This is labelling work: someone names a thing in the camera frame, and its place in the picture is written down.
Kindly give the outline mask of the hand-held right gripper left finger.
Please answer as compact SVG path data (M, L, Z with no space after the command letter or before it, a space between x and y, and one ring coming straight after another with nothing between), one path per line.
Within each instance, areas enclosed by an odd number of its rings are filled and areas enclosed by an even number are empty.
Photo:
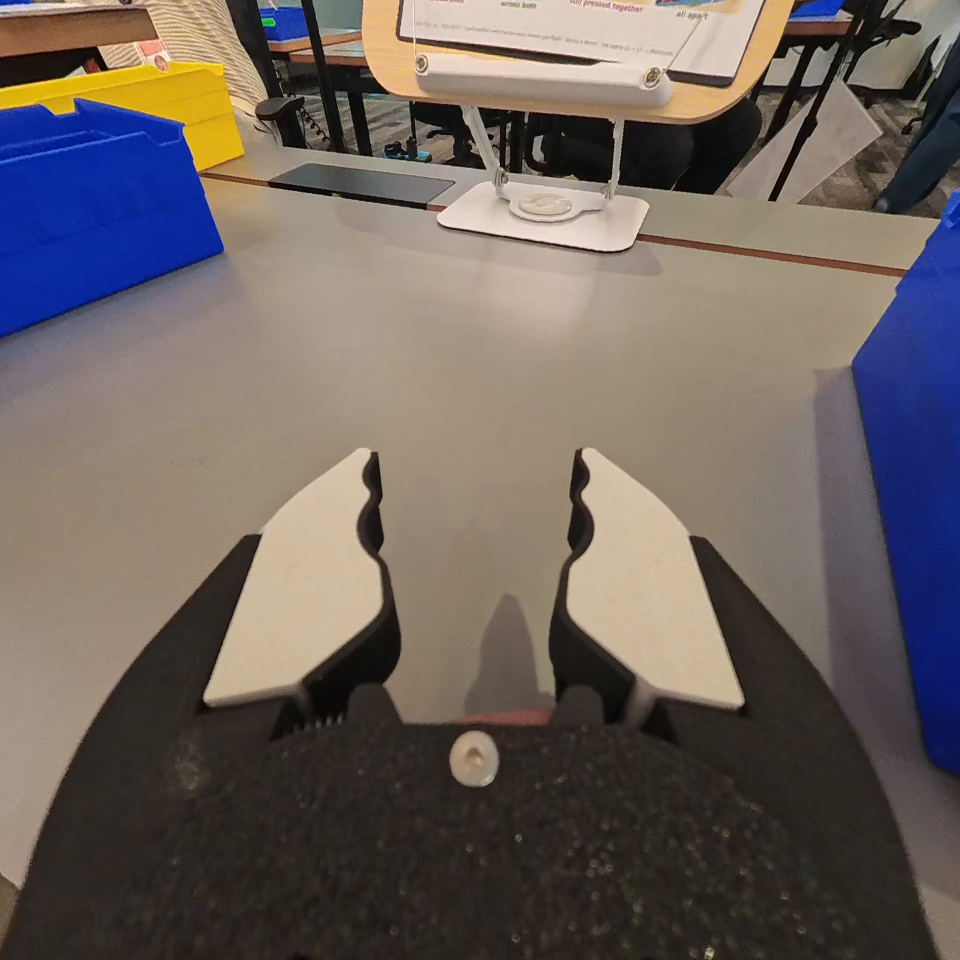
M381 555L378 453L359 447L285 503L259 534L203 703L231 709L290 699L345 711L382 685L402 653Z

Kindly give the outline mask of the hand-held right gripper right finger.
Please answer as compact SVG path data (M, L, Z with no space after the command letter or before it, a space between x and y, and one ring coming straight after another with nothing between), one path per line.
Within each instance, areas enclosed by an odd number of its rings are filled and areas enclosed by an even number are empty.
M746 698L688 528L593 447L569 485L568 555L548 630L556 703L593 690L604 713L679 702L735 713Z

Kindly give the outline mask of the blue plastic bin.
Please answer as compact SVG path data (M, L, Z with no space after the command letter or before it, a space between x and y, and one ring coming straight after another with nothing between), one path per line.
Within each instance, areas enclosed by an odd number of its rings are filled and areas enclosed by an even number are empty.
M959 773L959 196L851 363L925 751Z
M78 99L1 112L1 335L214 258L185 125Z

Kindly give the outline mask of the black flat panel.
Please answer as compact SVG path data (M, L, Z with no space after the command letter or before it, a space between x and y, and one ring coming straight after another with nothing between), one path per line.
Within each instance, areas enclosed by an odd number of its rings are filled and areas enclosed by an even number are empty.
M304 163L267 181L270 188L427 210L455 181L415 174Z

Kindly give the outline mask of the white angled panel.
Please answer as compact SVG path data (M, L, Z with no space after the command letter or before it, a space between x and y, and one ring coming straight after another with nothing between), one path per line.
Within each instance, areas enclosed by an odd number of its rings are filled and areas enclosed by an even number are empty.
M733 177L726 186L728 196L769 200L811 108L811 102L804 106ZM823 98L817 126L801 147L777 201L797 204L881 135L882 128L858 96L843 80L835 80Z

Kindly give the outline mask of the yellow plastic bin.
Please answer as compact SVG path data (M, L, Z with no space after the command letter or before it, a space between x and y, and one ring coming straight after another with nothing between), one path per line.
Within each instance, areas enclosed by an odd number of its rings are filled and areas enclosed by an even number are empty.
M181 123L198 172L245 154L222 64L169 62L165 70L141 65L1 90L4 110L40 105L68 114L77 100Z

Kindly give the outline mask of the wooden display board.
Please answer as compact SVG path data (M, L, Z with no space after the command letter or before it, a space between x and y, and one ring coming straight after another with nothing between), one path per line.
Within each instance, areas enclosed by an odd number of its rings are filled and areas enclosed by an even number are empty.
M403 40L398 35L402 4L399 1L366 1L363 4L362 41L366 64L378 84L404 100L459 107L557 114L690 126L725 114L741 102L770 66L793 9L789 1L765 2L759 11L750 42L730 85L709 86L673 79L673 91L661 105L627 102L623 94L602 89L592 66L583 66L583 77L573 86L553 80L521 78L524 64L546 67L545 61L466 50L456 52L426 42ZM460 57L461 73L451 80L422 81L416 70L418 56Z

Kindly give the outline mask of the small blue bin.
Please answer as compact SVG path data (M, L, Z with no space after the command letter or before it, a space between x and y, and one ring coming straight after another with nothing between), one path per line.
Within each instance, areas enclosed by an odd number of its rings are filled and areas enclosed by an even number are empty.
M265 37L269 43L285 43L308 38L306 15L301 5L271 6L258 3Z

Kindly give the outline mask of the printed instruction sheet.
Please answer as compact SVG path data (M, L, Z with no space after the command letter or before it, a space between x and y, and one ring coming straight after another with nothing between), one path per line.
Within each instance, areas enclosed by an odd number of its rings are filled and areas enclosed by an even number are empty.
M683 83L737 77L763 1L401 2L397 36L453 48L657 66Z

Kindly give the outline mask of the wooden side table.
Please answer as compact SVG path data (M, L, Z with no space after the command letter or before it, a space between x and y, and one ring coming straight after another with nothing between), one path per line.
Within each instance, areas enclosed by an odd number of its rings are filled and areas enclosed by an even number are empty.
M149 10L138 4L30 2L1 6L2 59L159 39Z

